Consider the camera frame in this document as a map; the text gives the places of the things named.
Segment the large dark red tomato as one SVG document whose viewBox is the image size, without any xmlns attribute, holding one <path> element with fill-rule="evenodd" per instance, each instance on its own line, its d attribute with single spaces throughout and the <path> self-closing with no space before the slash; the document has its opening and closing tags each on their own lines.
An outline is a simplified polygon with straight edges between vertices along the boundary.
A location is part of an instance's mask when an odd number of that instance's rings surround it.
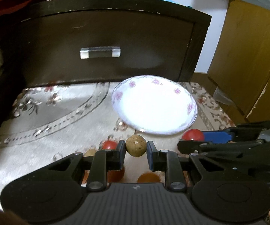
<svg viewBox="0 0 270 225">
<path fill-rule="evenodd" d="M 124 166 L 123 166 L 123 168 L 121 170 L 108 171 L 108 173 L 107 173 L 108 183 L 120 182 L 121 179 L 124 176 L 124 173 L 125 173 L 125 167 Z"/>
</svg>

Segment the white floral plate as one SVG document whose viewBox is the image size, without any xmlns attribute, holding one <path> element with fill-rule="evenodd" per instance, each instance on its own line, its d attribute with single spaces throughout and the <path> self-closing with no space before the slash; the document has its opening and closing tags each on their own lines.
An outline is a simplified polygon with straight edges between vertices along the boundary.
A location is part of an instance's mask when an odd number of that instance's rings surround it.
<svg viewBox="0 0 270 225">
<path fill-rule="evenodd" d="M 179 83 L 160 76 L 135 76 L 120 82 L 111 101 L 126 125 L 148 134 L 183 132 L 198 116 L 191 93 Z"/>
</svg>

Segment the small red cherry tomato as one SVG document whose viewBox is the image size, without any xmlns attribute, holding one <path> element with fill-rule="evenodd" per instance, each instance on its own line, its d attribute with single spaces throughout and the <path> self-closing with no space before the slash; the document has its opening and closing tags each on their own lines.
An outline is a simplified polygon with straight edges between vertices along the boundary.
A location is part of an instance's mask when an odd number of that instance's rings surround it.
<svg viewBox="0 0 270 225">
<path fill-rule="evenodd" d="M 103 144 L 102 144 L 102 149 L 103 150 L 114 150 L 116 149 L 118 143 L 115 142 L 115 141 L 111 141 L 111 140 L 107 140 L 107 141 L 104 141 Z"/>
</svg>

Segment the orange tangerine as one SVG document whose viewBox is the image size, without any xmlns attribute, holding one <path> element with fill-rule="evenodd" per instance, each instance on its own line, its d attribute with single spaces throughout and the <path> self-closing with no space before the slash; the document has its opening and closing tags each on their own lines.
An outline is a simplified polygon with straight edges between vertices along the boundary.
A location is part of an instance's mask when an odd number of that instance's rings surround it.
<svg viewBox="0 0 270 225">
<path fill-rule="evenodd" d="M 138 183 L 157 183 L 161 182 L 161 178 L 153 172 L 143 173 L 137 180 Z"/>
<path fill-rule="evenodd" d="M 87 183 L 89 172 L 90 172 L 89 170 L 85 170 L 82 184 L 86 184 Z"/>
</svg>

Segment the brown longan front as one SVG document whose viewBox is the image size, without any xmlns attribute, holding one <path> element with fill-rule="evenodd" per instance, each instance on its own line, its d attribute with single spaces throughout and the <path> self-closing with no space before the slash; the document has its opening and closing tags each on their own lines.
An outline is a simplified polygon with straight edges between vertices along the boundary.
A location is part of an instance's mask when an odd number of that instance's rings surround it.
<svg viewBox="0 0 270 225">
<path fill-rule="evenodd" d="M 142 156 L 147 150 L 147 142 L 140 135 L 132 135 L 125 142 L 127 152 L 133 157 Z"/>
</svg>

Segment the dark wooden nightstand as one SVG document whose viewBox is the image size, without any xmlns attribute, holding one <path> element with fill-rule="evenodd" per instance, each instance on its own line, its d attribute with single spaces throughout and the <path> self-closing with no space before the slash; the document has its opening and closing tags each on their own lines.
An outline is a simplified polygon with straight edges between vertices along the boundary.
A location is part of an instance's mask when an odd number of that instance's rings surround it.
<svg viewBox="0 0 270 225">
<path fill-rule="evenodd" d="M 22 87 L 157 75 L 188 81 L 211 16 L 162 0 L 49 0 L 0 18 L 4 72 Z M 117 58 L 80 59 L 116 46 Z"/>
</svg>

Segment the wooden cabinet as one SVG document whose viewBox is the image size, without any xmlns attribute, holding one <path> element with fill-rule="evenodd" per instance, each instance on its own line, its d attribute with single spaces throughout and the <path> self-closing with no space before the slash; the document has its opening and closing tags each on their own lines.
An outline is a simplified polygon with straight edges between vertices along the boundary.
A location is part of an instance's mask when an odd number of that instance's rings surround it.
<svg viewBox="0 0 270 225">
<path fill-rule="evenodd" d="M 270 1 L 229 1 L 208 76 L 235 123 L 270 120 Z"/>
</svg>

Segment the brown longan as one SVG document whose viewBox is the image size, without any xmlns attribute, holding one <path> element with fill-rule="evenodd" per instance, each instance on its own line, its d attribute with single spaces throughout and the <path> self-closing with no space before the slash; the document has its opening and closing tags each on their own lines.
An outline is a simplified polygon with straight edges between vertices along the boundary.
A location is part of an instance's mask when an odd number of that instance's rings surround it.
<svg viewBox="0 0 270 225">
<path fill-rule="evenodd" d="M 91 148 L 91 149 L 88 149 L 88 150 L 85 152 L 84 156 L 85 156 L 85 157 L 94 156 L 96 152 L 97 152 L 97 149 Z"/>
<path fill-rule="evenodd" d="M 132 135 L 125 142 L 127 152 L 133 157 L 142 156 L 147 150 L 147 142 L 140 135 Z"/>
</svg>

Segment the floral beige table cloth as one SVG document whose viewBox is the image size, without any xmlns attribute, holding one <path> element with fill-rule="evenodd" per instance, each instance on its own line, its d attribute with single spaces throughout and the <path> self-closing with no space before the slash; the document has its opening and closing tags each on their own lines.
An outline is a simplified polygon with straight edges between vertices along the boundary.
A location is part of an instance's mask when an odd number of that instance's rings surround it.
<svg viewBox="0 0 270 225">
<path fill-rule="evenodd" d="M 214 170 L 199 153 L 182 154 L 177 144 L 190 129 L 236 127 L 197 83 L 179 83 L 191 93 L 198 116 L 173 135 L 143 133 L 126 125 L 113 109 L 119 83 L 92 83 L 24 89 L 0 127 L 0 224 L 270 224 L 270 184 Z M 165 187 L 165 173 L 150 171 L 147 151 L 125 153 L 125 173 L 104 191 L 82 184 L 104 141 L 132 135 L 157 150 L 179 156 L 186 191 Z M 146 172 L 161 182 L 138 183 Z"/>
</svg>

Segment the brown longan back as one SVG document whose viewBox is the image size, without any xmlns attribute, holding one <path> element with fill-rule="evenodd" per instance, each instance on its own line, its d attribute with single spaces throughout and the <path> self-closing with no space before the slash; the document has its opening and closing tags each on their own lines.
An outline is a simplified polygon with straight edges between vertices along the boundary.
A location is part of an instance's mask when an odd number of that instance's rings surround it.
<svg viewBox="0 0 270 225">
<path fill-rule="evenodd" d="M 85 156 L 85 157 L 94 156 L 96 152 L 97 152 L 97 149 L 91 148 L 91 149 L 88 149 L 88 150 L 85 152 L 84 156 Z"/>
</svg>

